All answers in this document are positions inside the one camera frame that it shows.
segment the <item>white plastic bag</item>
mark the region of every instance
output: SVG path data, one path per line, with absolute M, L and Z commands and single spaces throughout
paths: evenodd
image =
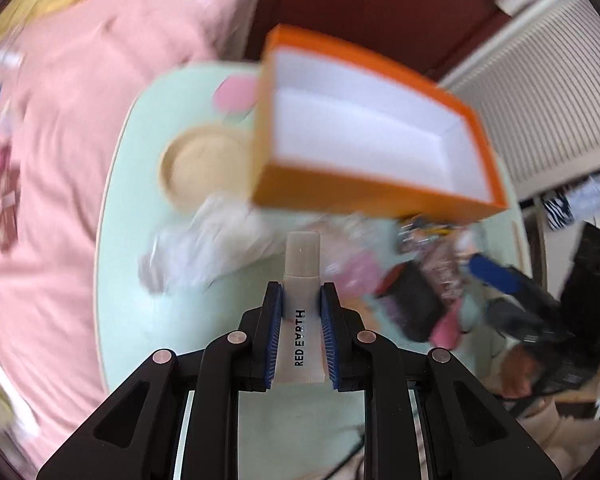
M 285 237 L 249 204 L 208 197 L 189 224 L 167 226 L 140 259 L 141 283 L 152 294 L 210 284 L 262 258 L 282 253 Z

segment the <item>white tube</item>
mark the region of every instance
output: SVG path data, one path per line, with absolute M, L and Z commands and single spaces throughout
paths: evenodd
M 326 378 L 320 285 L 320 234 L 289 233 L 275 383 L 321 383 Z

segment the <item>cable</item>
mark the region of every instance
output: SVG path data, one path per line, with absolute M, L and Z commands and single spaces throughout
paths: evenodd
M 362 436 L 360 436 L 360 442 L 358 442 L 356 444 L 356 446 L 351 451 L 349 451 L 349 454 L 346 457 L 344 457 L 340 461 L 340 463 L 330 471 L 330 473 L 327 476 L 322 478 L 322 480 L 330 480 L 330 478 L 332 478 L 338 471 L 340 471 L 344 466 L 346 466 L 349 463 L 349 461 L 353 457 L 355 457 L 363 447 L 365 447 L 365 435 L 364 434 L 362 434 Z

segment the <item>pink blanket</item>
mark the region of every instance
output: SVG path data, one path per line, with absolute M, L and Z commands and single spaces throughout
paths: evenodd
M 94 249 L 128 110 L 159 74 L 213 59 L 239 1 L 87 0 L 27 27 L 23 65 L 0 67 L 20 167 L 18 241 L 0 252 L 0 364 L 40 425 L 26 443 L 37 466 L 106 395 Z

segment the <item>white radiator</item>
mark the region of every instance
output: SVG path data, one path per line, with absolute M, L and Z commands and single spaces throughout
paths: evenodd
M 480 115 L 518 198 L 600 169 L 600 17 L 541 0 L 441 85 Z

